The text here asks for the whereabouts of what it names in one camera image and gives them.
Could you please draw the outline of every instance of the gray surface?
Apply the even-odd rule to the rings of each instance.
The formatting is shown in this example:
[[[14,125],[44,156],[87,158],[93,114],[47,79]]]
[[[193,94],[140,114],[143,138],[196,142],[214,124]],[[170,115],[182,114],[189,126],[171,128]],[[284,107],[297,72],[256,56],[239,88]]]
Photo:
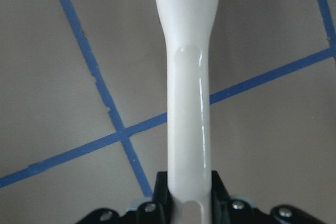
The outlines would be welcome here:
[[[126,127],[166,111],[155,0],[71,0]],[[328,0],[333,19],[336,0]],[[0,177],[115,132],[58,0],[0,0]],[[328,48],[316,0],[220,0],[211,93]],[[334,59],[211,106],[213,169],[268,211],[336,222]],[[166,124],[131,137],[154,186]],[[0,223],[74,223],[142,197],[120,143],[0,189]]]

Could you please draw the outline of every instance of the screw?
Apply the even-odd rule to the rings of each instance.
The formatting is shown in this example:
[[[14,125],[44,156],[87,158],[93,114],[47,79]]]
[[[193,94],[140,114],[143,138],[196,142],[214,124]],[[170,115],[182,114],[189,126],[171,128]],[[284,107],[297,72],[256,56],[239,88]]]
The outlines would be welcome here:
[[[156,209],[156,204],[154,203],[148,203],[145,205],[145,208],[144,208],[145,212],[153,212],[155,211],[155,209]]]
[[[232,207],[237,210],[242,210],[245,207],[245,204],[241,200],[235,200],[232,202]]]
[[[282,207],[279,209],[279,214],[280,216],[285,217],[285,218],[290,218],[293,215],[292,211],[285,207]]]
[[[110,220],[113,216],[113,213],[111,211],[104,211],[102,215],[100,216],[100,221],[107,221]]]

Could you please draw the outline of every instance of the black bracket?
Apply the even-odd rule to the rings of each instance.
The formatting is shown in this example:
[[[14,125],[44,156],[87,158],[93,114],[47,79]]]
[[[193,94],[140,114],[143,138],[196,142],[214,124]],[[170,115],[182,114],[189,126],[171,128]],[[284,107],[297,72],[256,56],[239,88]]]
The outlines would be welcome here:
[[[158,172],[152,201],[141,204],[136,211],[128,211],[124,216],[119,216],[111,209],[97,209],[77,224],[169,224],[171,210],[172,200],[167,186],[167,172]],[[212,171],[212,222],[213,224],[325,224],[290,205],[274,207],[269,215],[264,214],[249,202],[232,198],[216,171]]]

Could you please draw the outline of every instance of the white handle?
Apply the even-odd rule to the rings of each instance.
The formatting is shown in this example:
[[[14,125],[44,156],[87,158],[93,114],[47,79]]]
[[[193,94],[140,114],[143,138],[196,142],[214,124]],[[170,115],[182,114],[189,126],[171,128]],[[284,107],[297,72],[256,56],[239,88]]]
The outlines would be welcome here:
[[[167,46],[168,187],[172,223],[187,201],[211,223],[208,47],[218,0],[156,0]]]

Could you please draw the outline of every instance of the silver bolt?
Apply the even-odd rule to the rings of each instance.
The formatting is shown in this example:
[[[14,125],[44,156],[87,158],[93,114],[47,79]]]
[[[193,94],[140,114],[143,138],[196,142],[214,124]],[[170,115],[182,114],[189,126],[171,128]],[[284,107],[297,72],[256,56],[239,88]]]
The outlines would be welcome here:
[[[99,220],[100,221],[107,221],[110,220],[113,216],[113,213],[111,211],[105,211],[103,214],[100,216]]]
[[[156,204],[154,203],[148,203],[147,205],[145,205],[145,212],[153,212],[156,209]]]
[[[279,209],[279,214],[280,216],[285,217],[285,218],[290,218],[293,215],[292,211],[285,207],[282,207]]]
[[[232,202],[232,207],[237,210],[242,210],[245,207],[245,204],[241,200],[235,200]]]

